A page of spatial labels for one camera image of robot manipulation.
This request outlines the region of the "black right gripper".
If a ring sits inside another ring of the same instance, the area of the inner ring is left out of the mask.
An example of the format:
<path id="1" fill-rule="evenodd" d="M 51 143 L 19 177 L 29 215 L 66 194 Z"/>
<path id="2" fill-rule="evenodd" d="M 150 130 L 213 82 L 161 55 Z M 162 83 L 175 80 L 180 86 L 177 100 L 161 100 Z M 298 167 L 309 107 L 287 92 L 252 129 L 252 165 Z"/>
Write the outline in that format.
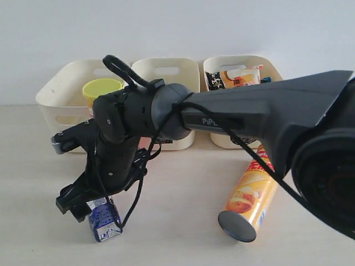
<path id="1" fill-rule="evenodd" d="M 111 196 L 127 191 L 136 181 L 147 174 L 146 164 L 156 158 L 161 149 L 153 154 L 146 148 L 128 145 L 94 145 L 87 151 L 87 163 L 78 179 L 62 188 L 55 200 L 62 214 L 68 211 L 77 222 L 85 220 L 92 210 L 87 204 L 90 197 Z"/>

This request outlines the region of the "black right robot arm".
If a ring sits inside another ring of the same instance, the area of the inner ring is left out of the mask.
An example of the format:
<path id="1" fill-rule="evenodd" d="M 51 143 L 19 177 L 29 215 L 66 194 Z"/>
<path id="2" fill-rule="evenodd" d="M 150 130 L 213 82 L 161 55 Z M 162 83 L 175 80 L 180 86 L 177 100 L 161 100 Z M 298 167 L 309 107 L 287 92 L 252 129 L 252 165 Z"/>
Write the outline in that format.
<path id="1" fill-rule="evenodd" d="M 193 93 L 177 83 L 140 81 L 99 96 L 93 117 L 53 136 L 58 154 L 87 153 L 84 172 L 56 199 L 77 221 L 88 202 L 128 190 L 146 174 L 142 137 L 181 140 L 200 130 L 259 140 L 262 167 L 326 225 L 354 238 L 354 76 L 333 70 L 301 78 Z"/>

